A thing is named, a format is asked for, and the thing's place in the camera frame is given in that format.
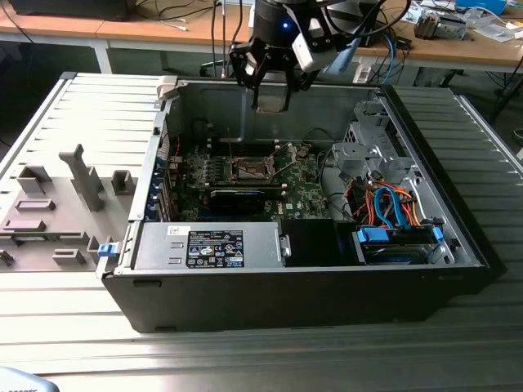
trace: desk leg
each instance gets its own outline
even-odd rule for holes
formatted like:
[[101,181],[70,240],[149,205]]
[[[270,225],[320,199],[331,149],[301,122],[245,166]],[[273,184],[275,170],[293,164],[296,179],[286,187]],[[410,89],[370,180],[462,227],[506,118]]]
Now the desk leg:
[[108,49],[109,45],[104,39],[93,39],[91,41],[91,47],[95,50],[96,59],[100,66],[100,72],[102,74],[112,74],[111,63],[109,61]]

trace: blue latch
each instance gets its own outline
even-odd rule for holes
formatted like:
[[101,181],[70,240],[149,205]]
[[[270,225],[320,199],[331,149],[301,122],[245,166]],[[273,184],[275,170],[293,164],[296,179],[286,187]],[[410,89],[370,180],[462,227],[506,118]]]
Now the blue latch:
[[101,243],[98,247],[99,257],[118,257],[120,256],[120,243]]
[[383,227],[362,227],[358,230],[360,243],[387,243],[389,234]]
[[434,238],[436,239],[436,241],[438,243],[443,241],[443,232],[441,231],[441,229],[439,227],[433,227],[432,234],[434,234]]

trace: gray plastic block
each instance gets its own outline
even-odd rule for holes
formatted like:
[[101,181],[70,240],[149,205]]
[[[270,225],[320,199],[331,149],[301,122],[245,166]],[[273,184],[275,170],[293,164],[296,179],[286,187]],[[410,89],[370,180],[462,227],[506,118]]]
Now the gray plastic block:
[[44,167],[28,165],[24,167],[17,180],[25,194],[32,198],[42,197],[45,194],[40,183],[51,181],[51,177]]
[[78,249],[55,249],[52,259],[58,265],[81,265],[85,259]]
[[[104,189],[104,186],[103,186],[103,184],[101,184],[101,180],[100,180],[100,177],[98,176],[98,173],[96,172],[96,168],[93,166],[87,166],[87,169],[89,171],[89,178],[91,178],[92,183],[98,184],[96,191],[100,192],[101,190]],[[76,185],[76,181],[74,180],[74,178],[71,178],[71,184],[73,184],[73,188],[74,188],[74,190],[76,190],[76,192],[78,194],[81,193],[80,188]]]
[[114,194],[134,194],[135,185],[129,170],[115,170],[111,178]]
[[25,170],[33,173],[33,176],[40,182],[52,182],[51,177],[47,174],[44,166],[27,165]]
[[18,177],[17,180],[28,197],[42,197],[45,195],[45,192],[36,178]]
[[87,245],[89,236],[85,231],[79,234],[65,234],[60,236],[60,241],[65,245]]
[[3,226],[7,231],[44,231],[46,224],[43,220],[8,220]]
[[0,261],[9,267],[11,264],[13,264],[15,259],[13,259],[13,257],[9,253],[4,251],[3,249],[0,249]]
[[15,204],[15,208],[18,212],[52,211],[56,208],[56,205],[49,198],[29,198],[18,200]]
[[96,180],[92,180],[91,175],[82,159],[83,147],[76,145],[73,152],[62,152],[58,156],[62,161],[69,165],[69,169],[73,173],[74,180],[80,193],[82,194],[90,211],[99,211],[103,208],[104,203],[98,196],[98,188],[100,186],[100,178],[96,175]]
[[98,262],[100,261],[100,257],[98,256],[98,247],[100,244],[98,243],[98,240],[93,235],[91,239],[89,240],[89,243],[87,244],[87,253],[91,255],[91,258],[94,260],[96,265],[98,265]]

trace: table surface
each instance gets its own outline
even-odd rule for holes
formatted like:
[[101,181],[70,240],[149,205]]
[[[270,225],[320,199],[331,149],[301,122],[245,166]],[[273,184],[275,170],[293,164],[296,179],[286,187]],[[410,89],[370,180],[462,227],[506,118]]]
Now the table surface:
[[[212,13],[204,11],[186,17],[186,23],[172,22],[175,25],[184,25],[188,31],[181,31],[170,25],[156,20],[133,15],[127,22],[114,22],[108,20],[93,20],[86,18],[71,18],[58,16],[19,16],[7,0],[3,0],[11,18],[29,34],[59,35],[83,38],[123,39],[151,42],[211,44],[211,19]],[[389,19],[392,14],[397,15],[404,0],[387,0],[385,12]],[[160,8],[170,5],[183,5],[186,0],[158,0]],[[194,0],[188,7],[181,7],[168,11],[166,16],[185,14],[201,8],[209,7],[210,0]],[[238,41],[248,39],[248,12],[244,9],[244,22],[239,31]],[[141,14],[154,18],[154,4],[147,2],[140,7]],[[226,42],[230,42],[239,21],[239,7],[226,8]],[[523,11],[508,11],[503,14],[504,19],[523,17]],[[414,37],[413,24],[400,22],[394,26],[398,35],[412,40],[412,49],[408,54],[410,59],[451,61],[462,63],[477,63],[488,65],[516,65],[523,54],[523,41],[511,40],[496,42],[470,31],[463,41],[435,39],[422,40]],[[215,38],[216,45],[221,45],[222,37],[221,9],[217,12]],[[0,33],[19,33],[18,29],[0,11]],[[386,56],[387,47],[378,42],[370,48],[359,48],[359,55]]]

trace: black computer case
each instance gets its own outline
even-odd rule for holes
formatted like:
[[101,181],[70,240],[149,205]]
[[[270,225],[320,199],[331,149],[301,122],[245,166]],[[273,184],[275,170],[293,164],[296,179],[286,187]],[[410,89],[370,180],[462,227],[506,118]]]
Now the black computer case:
[[9,0],[20,15],[85,16],[128,19],[136,0]]

